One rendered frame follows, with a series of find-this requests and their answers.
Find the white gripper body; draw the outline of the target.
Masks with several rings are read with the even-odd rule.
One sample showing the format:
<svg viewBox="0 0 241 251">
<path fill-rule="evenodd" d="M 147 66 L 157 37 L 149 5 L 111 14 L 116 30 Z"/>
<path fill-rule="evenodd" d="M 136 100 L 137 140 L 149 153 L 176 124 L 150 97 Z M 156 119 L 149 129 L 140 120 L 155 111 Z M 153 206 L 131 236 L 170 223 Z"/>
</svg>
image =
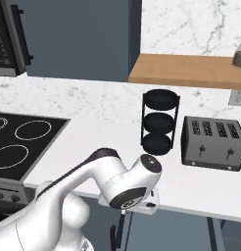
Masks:
<svg viewBox="0 0 241 251">
<path fill-rule="evenodd" d="M 101 206 L 110 207 L 103 196 L 100 196 L 100 198 L 98 199 L 98 204 Z M 150 202 L 148 199 L 146 199 L 145 201 L 142 201 L 142 203 L 138 206 L 127 209 L 127 211 L 145 215 L 153 215 L 156 213 L 157 209 L 158 202 L 156 202 L 156 200 L 152 200 L 152 202 Z"/>
</svg>

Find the blue drawer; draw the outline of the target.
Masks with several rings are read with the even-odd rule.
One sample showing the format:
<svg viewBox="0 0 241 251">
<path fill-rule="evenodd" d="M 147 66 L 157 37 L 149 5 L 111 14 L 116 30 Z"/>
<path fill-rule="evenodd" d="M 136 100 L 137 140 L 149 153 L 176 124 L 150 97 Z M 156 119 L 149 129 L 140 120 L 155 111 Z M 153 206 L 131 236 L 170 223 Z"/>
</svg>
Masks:
<svg viewBox="0 0 241 251">
<path fill-rule="evenodd" d="M 121 211 L 99 205 L 94 198 L 83 197 L 83 201 L 89 206 L 90 215 L 82 232 L 94 251 L 112 251 L 110 229 L 111 226 L 119 227 Z"/>
</svg>

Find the wide blue cabinet front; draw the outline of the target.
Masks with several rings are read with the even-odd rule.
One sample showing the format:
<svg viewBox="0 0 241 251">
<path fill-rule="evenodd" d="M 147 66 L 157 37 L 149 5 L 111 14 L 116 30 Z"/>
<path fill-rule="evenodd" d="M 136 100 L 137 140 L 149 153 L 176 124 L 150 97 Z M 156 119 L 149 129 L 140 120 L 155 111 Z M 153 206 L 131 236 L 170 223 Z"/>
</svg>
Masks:
<svg viewBox="0 0 241 251">
<path fill-rule="evenodd" d="M 207 220 L 163 210 L 134 213 L 127 251 L 212 251 Z"/>
</svg>

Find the black three-tier stand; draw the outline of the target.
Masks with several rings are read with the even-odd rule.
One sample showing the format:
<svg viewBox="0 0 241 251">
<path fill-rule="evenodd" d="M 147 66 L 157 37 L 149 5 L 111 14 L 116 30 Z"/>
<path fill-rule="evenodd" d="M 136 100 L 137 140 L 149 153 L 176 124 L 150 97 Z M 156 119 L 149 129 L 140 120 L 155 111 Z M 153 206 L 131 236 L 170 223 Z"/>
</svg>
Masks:
<svg viewBox="0 0 241 251">
<path fill-rule="evenodd" d="M 140 144 L 144 151 L 166 155 L 173 147 L 180 97 L 166 89 L 143 94 Z"/>
</svg>

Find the grey four-slot toaster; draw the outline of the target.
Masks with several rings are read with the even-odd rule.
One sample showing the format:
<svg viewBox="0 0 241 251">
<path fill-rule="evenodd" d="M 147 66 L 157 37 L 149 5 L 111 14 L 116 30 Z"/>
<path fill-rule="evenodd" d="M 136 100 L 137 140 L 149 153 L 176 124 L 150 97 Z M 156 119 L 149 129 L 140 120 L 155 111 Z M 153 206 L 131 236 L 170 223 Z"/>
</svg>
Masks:
<svg viewBox="0 0 241 251">
<path fill-rule="evenodd" d="M 185 116 L 180 145 L 183 165 L 241 170 L 241 125 L 236 120 Z"/>
</svg>

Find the narrow blue cabinet front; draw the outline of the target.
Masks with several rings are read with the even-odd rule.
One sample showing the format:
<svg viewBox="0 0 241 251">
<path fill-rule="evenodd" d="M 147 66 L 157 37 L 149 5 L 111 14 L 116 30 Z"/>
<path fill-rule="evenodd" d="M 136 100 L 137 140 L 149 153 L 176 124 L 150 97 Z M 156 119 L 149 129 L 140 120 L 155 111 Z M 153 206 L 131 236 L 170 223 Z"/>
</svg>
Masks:
<svg viewBox="0 0 241 251">
<path fill-rule="evenodd" d="M 241 251 L 241 223 L 222 220 L 220 228 L 225 251 Z"/>
</svg>

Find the black glass hob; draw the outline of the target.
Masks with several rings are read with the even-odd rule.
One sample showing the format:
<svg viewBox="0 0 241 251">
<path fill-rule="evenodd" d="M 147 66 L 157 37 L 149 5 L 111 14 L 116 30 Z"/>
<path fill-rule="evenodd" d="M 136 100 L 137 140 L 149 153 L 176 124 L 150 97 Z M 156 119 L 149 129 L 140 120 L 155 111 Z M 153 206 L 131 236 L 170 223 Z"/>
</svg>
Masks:
<svg viewBox="0 0 241 251">
<path fill-rule="evenodd" d="M 69 121 L 0 113 L 0 178 L 24 180 Z"/>
</svg>

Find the grey stove front panel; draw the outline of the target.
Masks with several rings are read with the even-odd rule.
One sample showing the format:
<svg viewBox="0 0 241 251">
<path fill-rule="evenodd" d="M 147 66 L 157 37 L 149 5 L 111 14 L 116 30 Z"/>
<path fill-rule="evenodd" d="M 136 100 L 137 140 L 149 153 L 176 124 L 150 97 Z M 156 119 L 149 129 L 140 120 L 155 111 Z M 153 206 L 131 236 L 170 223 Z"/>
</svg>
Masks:
<svg viewBox="0 0 241 251">
<path fill-rule="evenodd" d="M 0 200 L 0 214 L 14 214 L 27 206 L 34 198 L 35 189 L 25 187 L 20 182 L 13 180 L 0 179 L 0 192 L 4 198 Z M 18 203 L 13 203 L 11 196 L 17 194 L 21 200 Z"/>
</svg>

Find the grey microwave oven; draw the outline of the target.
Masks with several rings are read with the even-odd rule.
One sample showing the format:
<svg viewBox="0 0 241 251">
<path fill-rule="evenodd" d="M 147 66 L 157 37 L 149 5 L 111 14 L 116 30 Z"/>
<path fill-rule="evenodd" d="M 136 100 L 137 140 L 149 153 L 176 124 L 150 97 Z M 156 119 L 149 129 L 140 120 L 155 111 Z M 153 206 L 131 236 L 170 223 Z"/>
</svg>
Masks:
<svg viewBox="0 0 241 251">
<path fill-rule="evenodd" d="M 9 0 L 0 0 L 0 76 L 25 72 L 24 55 Z"/>
</svg>

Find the wooden wall shelf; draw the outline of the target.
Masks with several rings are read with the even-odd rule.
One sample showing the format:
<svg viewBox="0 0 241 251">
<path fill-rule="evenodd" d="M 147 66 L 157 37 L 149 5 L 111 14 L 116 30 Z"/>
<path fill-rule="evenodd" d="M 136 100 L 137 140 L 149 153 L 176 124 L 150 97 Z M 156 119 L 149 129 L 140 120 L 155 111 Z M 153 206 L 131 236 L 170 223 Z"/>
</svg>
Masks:
<svg viewBox="0 0 241 251">
<path fill-rule="evenodd" d="M 241 90 L 241 70 L 230 57 L 140 54 L 129 82 Z"/>
</svg>

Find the grey wall socket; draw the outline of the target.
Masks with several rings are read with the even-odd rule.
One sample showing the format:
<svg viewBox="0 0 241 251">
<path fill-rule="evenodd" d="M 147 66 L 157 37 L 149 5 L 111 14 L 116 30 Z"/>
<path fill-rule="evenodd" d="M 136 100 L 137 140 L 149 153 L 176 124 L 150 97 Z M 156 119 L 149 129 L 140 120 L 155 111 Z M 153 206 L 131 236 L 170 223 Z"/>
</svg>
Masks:
<svg viewBox="0 0 241 251">
<path fill-rule="evenodd" d="M 230 106 L 241 106 L 241 90 L 233 89 L 231 91 L 228 104 Z"/>
</svg>

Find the dark blue wall cabinet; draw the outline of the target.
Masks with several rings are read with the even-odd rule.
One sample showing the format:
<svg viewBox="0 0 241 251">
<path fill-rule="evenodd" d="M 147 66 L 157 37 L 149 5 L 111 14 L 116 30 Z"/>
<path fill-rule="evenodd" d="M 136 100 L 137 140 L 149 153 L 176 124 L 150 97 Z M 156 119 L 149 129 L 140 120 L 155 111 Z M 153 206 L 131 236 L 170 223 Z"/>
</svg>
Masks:
<svg viewBox="0 0 241 251">
<path fill-rule="evenodd" d="M 29 76 L 127 82 L 142 0 L 10 0 L 24 13 Z"/>
</svg>

